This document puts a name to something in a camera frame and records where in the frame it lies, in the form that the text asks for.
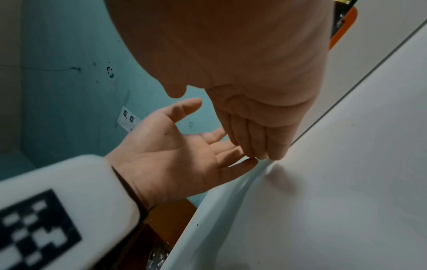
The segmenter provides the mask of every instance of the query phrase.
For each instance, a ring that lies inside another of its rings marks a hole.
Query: white label
[[[131,113],[128,108],[122,106],[117,123],[121,125],[127,132],[131,132],[141,120]]]

